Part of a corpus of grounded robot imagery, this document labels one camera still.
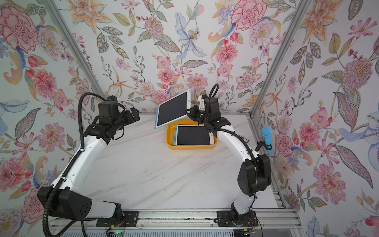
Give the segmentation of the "blue-edged writing tablet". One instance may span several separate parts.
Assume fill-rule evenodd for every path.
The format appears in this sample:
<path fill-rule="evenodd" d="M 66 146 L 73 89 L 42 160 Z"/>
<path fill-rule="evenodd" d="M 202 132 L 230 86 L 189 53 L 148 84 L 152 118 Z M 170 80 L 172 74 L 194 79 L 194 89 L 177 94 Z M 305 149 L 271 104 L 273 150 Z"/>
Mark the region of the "blue-edged writing tablet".
<path fill-rule="evenodd" d="M 214 145 L 214 135 L 203 125 L 177 125 L 175 126 L 175 146 L 207 146 Z"/>
<path fill-rule="evenodd" d="M 158 105 L 155 129 L 178 121 L 187 116 L 191 108 L 191 90 L 187 90 Z"/>

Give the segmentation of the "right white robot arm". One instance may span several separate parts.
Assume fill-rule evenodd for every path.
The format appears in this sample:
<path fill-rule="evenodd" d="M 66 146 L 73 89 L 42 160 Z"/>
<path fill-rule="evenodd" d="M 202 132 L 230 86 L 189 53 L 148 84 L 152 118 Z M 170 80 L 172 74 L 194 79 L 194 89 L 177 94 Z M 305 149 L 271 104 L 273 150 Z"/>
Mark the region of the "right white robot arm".
<path fill-rule="evenodd" d="M 258 151 L 264 147 L 272 150 L 271 141 L 259 141 L 253 150 L 247 142 L 237 134 L 231 122 L 221 116 L 218 99 L 203 95 L 200 104 L 188 109 L 188 117 L 204 125 L 208 132 L 222 141 L 241 162 L 237 183 L 240 194 L 231 204 L 231 215 L 234 222 L 249 218 L 258 192 L 263 192 L 271 185 L 271 166 L 268 155 L 260 155 Z"/>

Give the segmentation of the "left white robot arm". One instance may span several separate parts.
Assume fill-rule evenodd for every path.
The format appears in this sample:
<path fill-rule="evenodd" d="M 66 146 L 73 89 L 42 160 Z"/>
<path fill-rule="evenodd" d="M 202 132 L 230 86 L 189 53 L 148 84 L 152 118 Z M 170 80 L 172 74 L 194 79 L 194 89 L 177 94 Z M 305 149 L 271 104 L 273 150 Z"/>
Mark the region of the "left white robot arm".
<path fill-rule="evenodd" d="M 37 197 L 44 207 L 43 220 L 49 217 L 72 221 L 85 219 L 108 219 L 119 222 L 123 219 L 121 204 L 110 201 L 94 201 L 82 194 L 84 182 L 100 153 L 110 141 L 116 140 L 119 130 L 139 121 L 139 111 L 123 108 L 115 101 L 98 105 L 99 116 L 86 130 L 81 130 L 81 147 L 64 171 L 49 187 L 42 187 Z"/>

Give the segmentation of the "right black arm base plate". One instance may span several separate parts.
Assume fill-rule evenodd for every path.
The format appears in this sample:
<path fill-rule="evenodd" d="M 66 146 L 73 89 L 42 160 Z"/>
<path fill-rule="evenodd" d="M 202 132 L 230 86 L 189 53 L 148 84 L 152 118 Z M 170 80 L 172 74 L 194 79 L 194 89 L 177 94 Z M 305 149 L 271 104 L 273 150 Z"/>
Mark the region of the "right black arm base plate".
<path fill-rule="evenodd" d="M 235 211 L 217 211 L 217 217 L 213 220 L 219 227 L 257 227 L 259 226 L 256 212 L 249 211 L 246 214 L 238 214 Z"/>

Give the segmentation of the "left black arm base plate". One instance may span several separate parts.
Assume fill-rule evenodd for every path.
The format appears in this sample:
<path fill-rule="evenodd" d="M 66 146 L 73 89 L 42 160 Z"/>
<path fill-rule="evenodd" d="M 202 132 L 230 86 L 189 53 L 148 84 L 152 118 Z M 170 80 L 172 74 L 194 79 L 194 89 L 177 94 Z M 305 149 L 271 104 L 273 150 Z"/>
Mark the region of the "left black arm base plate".
<path fill-rule="evenodd" d="M 96 227 L 136 227 L 138 216 L 139 211 L 122 211 L 121 213 L 115 213 L 110 218 L 99 218 L 96 222 Z"/>

